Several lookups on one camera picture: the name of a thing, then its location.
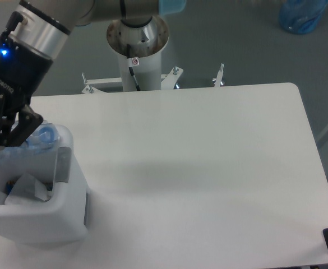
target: white tabletop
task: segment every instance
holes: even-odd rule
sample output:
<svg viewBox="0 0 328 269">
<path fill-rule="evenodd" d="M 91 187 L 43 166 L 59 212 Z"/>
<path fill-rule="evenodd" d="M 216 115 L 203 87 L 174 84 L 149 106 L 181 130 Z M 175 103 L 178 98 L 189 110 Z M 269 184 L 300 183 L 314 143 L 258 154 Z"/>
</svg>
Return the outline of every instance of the white tabletop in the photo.
<svg viewBox="0 0 328 269">
<path fill-rule="evenodd" d="M 33 98 L 89 186 L 83 242 L 0 237 L 0 268 L 328 263 L 328 184 L 292 84 Z"/>
</svg>

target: blue led light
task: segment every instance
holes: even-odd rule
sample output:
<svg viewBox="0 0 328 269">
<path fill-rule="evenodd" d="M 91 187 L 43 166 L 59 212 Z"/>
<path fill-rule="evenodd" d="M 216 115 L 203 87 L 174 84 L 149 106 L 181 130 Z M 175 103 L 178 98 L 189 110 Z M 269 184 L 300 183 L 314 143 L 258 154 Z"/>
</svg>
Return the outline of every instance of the blue led light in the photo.
<svg viewBox="0 0 328 269">
<path fill-rule="evenodd" d="M 1 49 L 1 53 L 3 56 L 6 56 L 8 54 L 8 51 L 5 49 Z"/>
</svg>

